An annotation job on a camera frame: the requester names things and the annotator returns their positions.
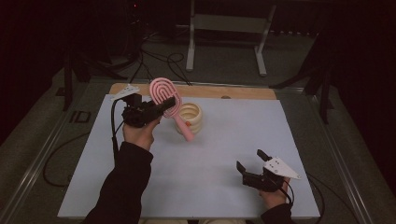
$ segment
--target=person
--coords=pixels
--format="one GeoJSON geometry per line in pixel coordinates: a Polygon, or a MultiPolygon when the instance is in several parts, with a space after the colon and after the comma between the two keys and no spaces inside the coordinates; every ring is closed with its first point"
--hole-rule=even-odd
{"type": "MultiPolygon", "coordinates": [[[[124,141],[120,145],[114,169],[106,177],[97,204],[84,219],[84,224],[139,223],[141,196],[148,185],[153,160],[153,155],[149,152],[154,142],[152,133],[160,120],[161,118],[155,119],[142,128],[123,125],[124,141]]],[[[285,181],[284,190],[287,190],[287,182],[289,180],[285,181]]],[[[268,208],[262,214],[265,223],[293,223],[290,206],[280,190],[259,193],[268,208]]]]}

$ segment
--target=floor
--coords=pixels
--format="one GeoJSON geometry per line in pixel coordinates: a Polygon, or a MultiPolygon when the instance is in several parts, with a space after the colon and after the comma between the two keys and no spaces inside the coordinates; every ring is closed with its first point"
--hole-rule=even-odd
{"type": "MultiPolygon", "coordinates": [[[[296,75],[315,39],[300,35],[269,35],[263,58],[268,76],[258,75],[254,41],[213,39],[202,32],[197,39],[194,70],[184,70],[188,36],[167,39],[153,35],[143,45],[144,65],[134,82],[152,77],[168,77],[175,82],[210,85],[236,85],[268,88],[296,75]],[[175,63],[167,63],[170,55],[175,63]]],[[[129,79],[139,63],[119,71],[129,79]]],[[[74,80],[74,101],[62,111],[64,98],[56,96],[63,86],[63,71],[53,78],[52,87],[36,102],[8,140],[0,147],[0,223],[80,223],[57,218],[66,185],[76,168],[88,133],[114,80],[92,70],[89,83],[74,80]],[[74,111],[90,112],[88,122],[72,120],[74,111]],[[42,172],[45,168],[46,178],[42,172]]],[[[364,141],[344,108],[335,88],[331,89],[329,124],[318,116],[318,100],[302,92],[306,80],[276,90],[284,107],[291,132],[305,170],[312,179],[312,190],[324,214],[319,223],[394,223],[396,202],[364,141]]],[[[316,223],[316,219],[296,220],[316,223]]]]}

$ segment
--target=white tabletop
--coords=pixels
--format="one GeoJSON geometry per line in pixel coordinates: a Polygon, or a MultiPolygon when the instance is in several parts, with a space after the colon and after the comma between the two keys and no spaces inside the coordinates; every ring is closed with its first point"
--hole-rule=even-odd
{"type": "MultiPolygon", "coordinates": [[[[114,167],[107,95],[64,197],[59,217],[85,217],[114,167]]],[[[203,129],[192,142],[177,133],[172,119],[154,130],[151,178],[142,197],[143,218],[256,218],[264,211],[256,189],[242,185],[240,161],[260,174],[257,149],[279,157],[301,177],[292,179],[292,217],[319,217],[289,124],[278,100],[235,100],[184,97],[204,111],[203,129]]],[[[116,107],[120,123],[124,102],[116,107]]]]}

